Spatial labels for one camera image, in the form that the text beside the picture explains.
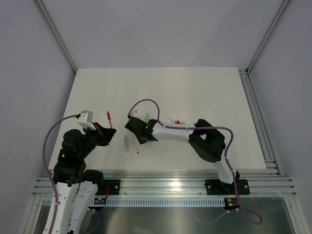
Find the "red gel pen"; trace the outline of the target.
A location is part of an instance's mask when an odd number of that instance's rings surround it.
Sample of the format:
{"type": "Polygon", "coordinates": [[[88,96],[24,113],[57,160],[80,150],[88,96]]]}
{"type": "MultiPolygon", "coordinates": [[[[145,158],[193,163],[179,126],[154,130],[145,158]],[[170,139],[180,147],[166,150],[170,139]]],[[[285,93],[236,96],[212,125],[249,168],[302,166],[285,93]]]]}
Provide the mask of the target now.
{"type": "Polygon", "coordinates": [[[113,129],[112,121],[111,121],[111,115],[110,115],[109,109],[107,107],[106,107],[106,114],[107,114],[107,118],[109,121],[110,128],[113,129]]]}

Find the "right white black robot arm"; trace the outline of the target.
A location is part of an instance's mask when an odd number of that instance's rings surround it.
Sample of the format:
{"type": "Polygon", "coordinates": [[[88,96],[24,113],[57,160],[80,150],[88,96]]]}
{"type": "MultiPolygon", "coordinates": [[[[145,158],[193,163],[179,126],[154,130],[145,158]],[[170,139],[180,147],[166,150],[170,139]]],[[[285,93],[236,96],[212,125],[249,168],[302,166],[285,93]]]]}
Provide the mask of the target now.
{"type": "Polygon", "coordinates": [[[228,160],[228,150],[234,139],[229,128],[214,127],[203,119],[195,124],[169,124],[158,119],[146,123],[134,116],[128,118],[125,128],[140,144],[161,140],[188,143],[202,160],[214,165],[223,191],[233,193],[238,188],[236,170],[228,160]]]}

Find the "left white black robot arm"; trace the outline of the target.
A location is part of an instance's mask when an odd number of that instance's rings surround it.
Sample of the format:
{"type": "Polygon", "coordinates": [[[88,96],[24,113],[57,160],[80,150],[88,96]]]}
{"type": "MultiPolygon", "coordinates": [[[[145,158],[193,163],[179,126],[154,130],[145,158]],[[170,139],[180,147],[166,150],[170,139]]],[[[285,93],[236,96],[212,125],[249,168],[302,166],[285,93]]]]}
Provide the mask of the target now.
{"type": "Polygon", "coordinates": [[[86,168],[86,157],[97,146],[108,146],[116,129],[96,122],[72,129],[63,135],[61,150],[49,180],[53,188],[52,204],[44,228],[45,234],[77,234],[94,196],[106,202],[119,194],[120,181],[104,179],[103,172],[86,168]]]}

